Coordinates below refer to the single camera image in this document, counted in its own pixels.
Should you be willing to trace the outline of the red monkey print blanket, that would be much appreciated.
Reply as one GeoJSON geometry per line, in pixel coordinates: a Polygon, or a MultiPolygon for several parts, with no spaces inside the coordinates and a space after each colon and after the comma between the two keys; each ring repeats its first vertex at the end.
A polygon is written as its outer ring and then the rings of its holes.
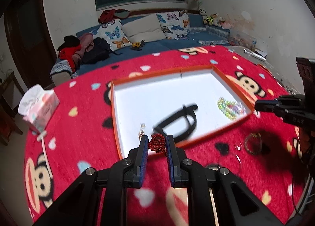
{"type": "MultiPolygon", "coordinates": [[[[37,220],[46,210],[31,176],[46,153],[53,175],[52,199],[87,166],[103,169],[119,158],[114,142],[112,113],[105,102],[111,82],[121,77],[176,67],[214,65],[231,80],[246,75],[260,86],[250,100],[271,99],[286,91],[267,70],[244,59],[235,48],[209,46],[195,55],[172,50],[118,62],[86,73],[55,88],[60,104],[38,141],[27,135],[25,186],[29,213],[37,220]]],[[[235,129],[186,148],[203,165],[222,163],[240,176],[251,191],[282,221],[291,216],[306,185],[304,167],[295,149],[298,129],[267,113],[255,112],[235,129]]]]}

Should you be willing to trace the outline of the gold pendant earring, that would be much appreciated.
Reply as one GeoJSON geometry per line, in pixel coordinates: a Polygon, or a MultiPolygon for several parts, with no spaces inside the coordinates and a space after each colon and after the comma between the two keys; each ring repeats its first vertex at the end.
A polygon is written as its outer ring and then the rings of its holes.
{"type": "Polygon", "coordinates": [[[140,131],[138,133],[138,139],[141,140],[142,139],[142,136],[145,135],[145,132],[144,132],[144,129],[145,129],[145,124],[144,123],[141,123],[140,124],[140,131]]]}

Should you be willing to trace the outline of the beige pillow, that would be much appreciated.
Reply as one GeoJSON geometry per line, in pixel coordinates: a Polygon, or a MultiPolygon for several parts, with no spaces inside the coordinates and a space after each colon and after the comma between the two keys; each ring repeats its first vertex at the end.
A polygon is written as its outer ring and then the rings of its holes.
{"type": "Polygon", "coordinates": [[[156,14],[150,14],[121,27],[123,33],[132,42],[153,42],[166,39],[156,14]]]}

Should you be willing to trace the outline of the blue sofa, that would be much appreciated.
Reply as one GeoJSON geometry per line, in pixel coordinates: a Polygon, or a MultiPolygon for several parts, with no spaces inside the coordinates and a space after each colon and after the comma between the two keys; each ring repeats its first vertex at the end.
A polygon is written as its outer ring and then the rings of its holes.
{"type": "Polygon", "coordinates": [[[102,68],[110,64],[134,59],[147,54],[159,53],[162,51],[182,49],[187,47],[205,46],[205,45],[228,45],[230,31],[216,26],[207,26],[202,22],[202,16],[189,14],[190,31],[184,38],[162,39],[145,43],[140,51],[132,50],[130,46],[123,47],[113,53],[105,52],[105,55],[95,59],[92,64],[80,63],[78,69],[73,72],[67,60],[57,59],[53,66],[50,77],[55,86],[59,86],[70,79],[79,75],[88,73],[97,68],[102,68]]]}

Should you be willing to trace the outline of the red clothes on sill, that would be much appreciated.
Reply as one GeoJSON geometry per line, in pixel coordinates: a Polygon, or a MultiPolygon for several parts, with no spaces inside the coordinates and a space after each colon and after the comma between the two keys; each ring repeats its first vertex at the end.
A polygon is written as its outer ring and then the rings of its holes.
{"type": "Polygon", "coordinates": [[[98,23],[109,23],[112,20],[116,19],[126,19],[130,15],[130,11],[125,9],[111,9],[111,10],[103,10],[101,15],[98,18],[98,23]]]}

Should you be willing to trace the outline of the butterfly pillow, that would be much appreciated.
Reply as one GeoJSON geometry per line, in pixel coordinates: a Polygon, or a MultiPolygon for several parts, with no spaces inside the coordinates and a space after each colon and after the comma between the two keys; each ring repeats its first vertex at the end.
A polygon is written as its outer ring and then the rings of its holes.
{"type": "Polygon", "coordinates": [[[112,51],[131,46],[131,41],[122,31],[121,21],[116,19],[102,24],[94,31],[93,39],[102,38],[107,41],[112,51]]]}
{"type": "Polygon", "coordinates": [[[190,19],[186,10],[156,13],[162,32],[167,39],[186,38],[190,31],[190,19]]]}

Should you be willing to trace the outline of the pile of clothes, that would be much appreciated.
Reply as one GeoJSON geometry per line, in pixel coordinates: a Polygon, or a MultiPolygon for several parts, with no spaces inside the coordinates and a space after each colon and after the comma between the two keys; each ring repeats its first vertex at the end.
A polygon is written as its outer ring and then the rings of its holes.
{"type": "Polygon", "coordinates": [[[51,69],[50,78],[55,86],[59,86],[76,78],[81,66],[103,62],[111,55],[119,54],[103,38],[93,38],[91,33],[79,38],[68,35],[57,49],[57,61],[51,69]]]}

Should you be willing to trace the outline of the orange shallow tray box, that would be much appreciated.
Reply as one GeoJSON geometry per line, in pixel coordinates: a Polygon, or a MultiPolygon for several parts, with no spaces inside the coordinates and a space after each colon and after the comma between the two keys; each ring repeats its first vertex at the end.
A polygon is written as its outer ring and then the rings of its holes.
{"type": "Polygon", "coordinates": [[[197,144],[247,120],[254,106],[236,85],[213,65],[174,68],[121,78],[111,83],[112,117],[120,158],[136,148],[140,124],[146,135],[153,126],[183,105],[196,104],[197,125],[178,147],[197,144]]]}

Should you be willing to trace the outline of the left butterfly pillow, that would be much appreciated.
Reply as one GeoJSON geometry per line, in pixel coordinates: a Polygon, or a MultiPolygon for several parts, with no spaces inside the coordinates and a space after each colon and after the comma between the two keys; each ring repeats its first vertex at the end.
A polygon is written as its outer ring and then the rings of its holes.
{"type": "Polygon", "coordinates": [[[121,21],[116,19],[102,24],[94,31],[93,39],[102,38],[107,41],[112,51],[131,46],[131,41],[122,31],[121,21]]]}

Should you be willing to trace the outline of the right butterfly pillow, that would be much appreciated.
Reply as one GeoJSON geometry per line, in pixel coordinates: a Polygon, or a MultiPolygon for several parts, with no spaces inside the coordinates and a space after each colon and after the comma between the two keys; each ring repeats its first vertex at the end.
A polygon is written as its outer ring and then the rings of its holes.
{"type": "Polygon", "coordinates": [[[190,19],[186,10],[156,13],[162,32],[167,39],[186,38],[190,31],[190,19]]]}

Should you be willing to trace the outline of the black smart band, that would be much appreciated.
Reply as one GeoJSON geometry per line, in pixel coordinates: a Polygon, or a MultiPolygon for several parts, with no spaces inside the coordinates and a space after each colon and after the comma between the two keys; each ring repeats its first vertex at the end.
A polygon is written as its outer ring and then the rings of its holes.
{"type": "Polygon", "coordinates": [[[183,105],[182,109],[177,110],[153,126],[153,132],[164,137],[172,135],[175,143],[188,139],[196,129],[197,118],[195,111],[197,109],[198,106],[196,104],[183,105]]]}

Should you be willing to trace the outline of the yellow toy truck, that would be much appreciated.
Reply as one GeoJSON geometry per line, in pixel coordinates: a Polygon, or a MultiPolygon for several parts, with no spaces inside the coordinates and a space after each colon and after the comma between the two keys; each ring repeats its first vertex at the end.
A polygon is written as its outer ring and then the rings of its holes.
{"type": "Polygon", "coordinates": [[[142,41],[138,41],[138,42],[133,42],[132,45],[131,45],[131,49],[132,50],[136,50],[136,51],[141,51],[142,48],[145,46],[145,42],[144,40],[142,41]]]}

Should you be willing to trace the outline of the pink tissue pack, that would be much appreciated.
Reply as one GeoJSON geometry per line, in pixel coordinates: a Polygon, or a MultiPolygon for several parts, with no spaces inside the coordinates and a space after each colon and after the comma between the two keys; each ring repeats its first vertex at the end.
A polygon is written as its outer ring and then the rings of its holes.
{"type": "Polygon", "coordinates": [[[36,133],[45,130],[60,101],[53,89],[44,90],[41,85],[35,85],[23,95],[18,114],[36,133]]]}

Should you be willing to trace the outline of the dark wooden side table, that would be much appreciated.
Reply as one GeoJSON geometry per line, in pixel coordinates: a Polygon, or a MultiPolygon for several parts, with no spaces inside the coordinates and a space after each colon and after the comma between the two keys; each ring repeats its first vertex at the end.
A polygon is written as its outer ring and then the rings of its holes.
{"type": "Polygon", "coordinates": [[[25,92],[21,85],[19,84],[14,72],[12,71],[7,78],[1,83],[1,129],[8,128],[7,134],[1,132],[1,143],[4,146],[8,146],[10,135],[15,132],[19,135],[22,135],[22,130],[16,125],[14,117],[16,116],[16,110],[12,109],[6,99],[3,97],[3,94],[9,88],[10,84],[14,83],[21,95],[24,95],[25,92]]]}

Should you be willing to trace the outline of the red knotted string ornament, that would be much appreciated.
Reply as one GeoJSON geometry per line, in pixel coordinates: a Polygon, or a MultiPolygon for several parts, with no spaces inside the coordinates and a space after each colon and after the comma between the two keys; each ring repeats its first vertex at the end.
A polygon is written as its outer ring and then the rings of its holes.
{"type": "Polygon", "coordinates": [[[166,154],[166,138],[159,133],[155,133],[151,136],[151,140],[148,143],[148,148],[158,154],[166,154]]]}

